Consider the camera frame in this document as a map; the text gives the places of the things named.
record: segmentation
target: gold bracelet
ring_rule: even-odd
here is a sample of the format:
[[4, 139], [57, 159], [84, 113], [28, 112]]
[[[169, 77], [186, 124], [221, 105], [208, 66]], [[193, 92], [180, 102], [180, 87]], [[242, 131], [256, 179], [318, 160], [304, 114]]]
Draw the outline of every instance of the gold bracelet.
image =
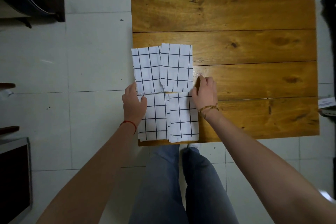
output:
[[219, 109], [218, 109], [218, 103], [216, 103], [216, 105], [207, 105], [207, 106], [202, 107], [202, 108], [198, 111], [198, 113], [199, 113], [200, 115], [202, 115], [204, 119], [205, 119], [206, 115], [203, 114], [203, 113], [201, 113], [201, 112], [202, 112], [205, 108], [210, 108], [210, 110], [211, 110], [211, 109], [217, 109], [217, 110], [219, 111]]

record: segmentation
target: jeans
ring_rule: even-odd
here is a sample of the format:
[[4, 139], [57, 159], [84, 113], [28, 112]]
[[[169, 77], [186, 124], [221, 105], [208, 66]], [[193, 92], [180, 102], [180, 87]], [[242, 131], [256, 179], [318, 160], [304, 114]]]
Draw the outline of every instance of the jeans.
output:
[[195, 147], [183, 150], [187, 190], [182, 204], [179, 145], [158, 147], [146, 166], [129, 224], [238, 223], [230, 200], [210, 161]]

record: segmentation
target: hand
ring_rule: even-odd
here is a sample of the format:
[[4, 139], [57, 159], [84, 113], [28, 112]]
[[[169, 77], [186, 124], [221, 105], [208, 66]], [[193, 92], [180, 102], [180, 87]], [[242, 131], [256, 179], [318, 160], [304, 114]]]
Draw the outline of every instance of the hand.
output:
[[196, 87], [191, 90], [191, 96], [198, 111], [204, 106], [216, 105], [218, 103], [216, 82], [213, 81], [213, 78], [204, 78], [200, 75], [199, 79], [201, 83], [198, 94]]
[[147, 99], [142, 96], [141, 102], [139, 101], [135, 82], [125, 89], [125, 94], [122, 98], [124, 102], [124, 120], [132, 121], [138, 126], [146, 113]]

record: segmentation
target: red string bracelet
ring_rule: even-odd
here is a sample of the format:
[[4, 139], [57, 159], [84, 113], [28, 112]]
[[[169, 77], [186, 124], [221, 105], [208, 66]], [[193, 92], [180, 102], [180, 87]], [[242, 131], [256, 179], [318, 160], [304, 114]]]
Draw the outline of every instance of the red string bracelet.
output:
[[134, 124], [134, 122], [132, 122], [132, 121], [130, 121], [130, 120], [124, 120], [119, 126], [121, 126], [123, 123], [127, 123], [127, 122], [129, 122], [129, 123], [132, 123], [133, 124], [133, 126], [134, 126], [134, 128], [135, 128], [135, 131], [134, 131], [134, 134], [136, 133], [136, 131], [137, 131], [137, 126]]

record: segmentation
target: white sneaker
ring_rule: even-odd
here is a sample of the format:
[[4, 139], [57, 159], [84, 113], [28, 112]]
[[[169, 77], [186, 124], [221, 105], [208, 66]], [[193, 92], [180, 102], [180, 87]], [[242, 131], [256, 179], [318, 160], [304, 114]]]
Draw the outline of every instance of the white sneaker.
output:
[[196, 149], [200, 149], [201, 144], [200, 143], [190, 143], [188, 144], [188, 147], [195, 147]]

